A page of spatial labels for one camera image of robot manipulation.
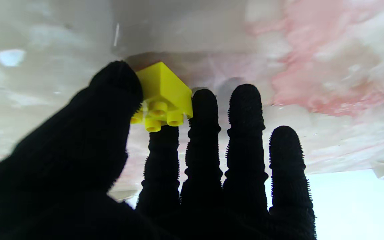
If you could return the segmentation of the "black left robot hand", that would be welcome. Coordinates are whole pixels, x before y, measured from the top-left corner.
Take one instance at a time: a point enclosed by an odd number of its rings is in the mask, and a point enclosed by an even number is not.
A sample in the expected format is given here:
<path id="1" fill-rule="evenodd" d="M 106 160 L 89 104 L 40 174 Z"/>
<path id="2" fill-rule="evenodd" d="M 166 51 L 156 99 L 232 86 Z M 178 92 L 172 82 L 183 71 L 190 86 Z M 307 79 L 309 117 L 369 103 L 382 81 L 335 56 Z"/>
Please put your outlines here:
<path id="1" fill-rule="evenodd" d="M 315 240 L 315 213 L 300 140 L 280 126 L 269 142 L 272 207 L 265 193 L 262 101 L 252 84 L 230 97 L 226 180 L 218 105 L 192 98 L 187 180 L 179 191 L 179 130 L 151 133 L 138 202 L 108 191 L 128 154 L 130 118 L 143 100 L 125 61 L 105 66 L 67 105 L 0 161 L 0 240 Z"/>

